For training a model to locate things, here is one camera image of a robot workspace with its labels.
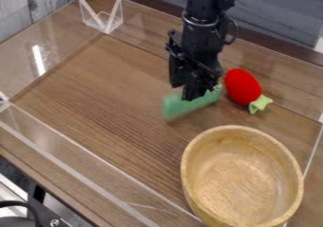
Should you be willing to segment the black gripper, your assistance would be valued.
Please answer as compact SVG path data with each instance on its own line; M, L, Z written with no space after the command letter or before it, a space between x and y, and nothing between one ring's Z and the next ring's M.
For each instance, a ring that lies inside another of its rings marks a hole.
M181 99L192 101L213 91L221 67L219 53L236 40L237 24L225 15L213 20L197 20L181 15L183 31L171 29L165 49L169 52L169 82L183 85Z

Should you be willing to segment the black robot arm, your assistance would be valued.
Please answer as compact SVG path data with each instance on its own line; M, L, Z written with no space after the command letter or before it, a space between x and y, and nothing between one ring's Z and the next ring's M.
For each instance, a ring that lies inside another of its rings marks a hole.
M171 29L165 50L169 53L169 81L183 87L181 99L192 101L212 92L223 74L219 54L232 44L237 34L227 38L236 22L227 15L236 0L185 0L181 12L183 28Z

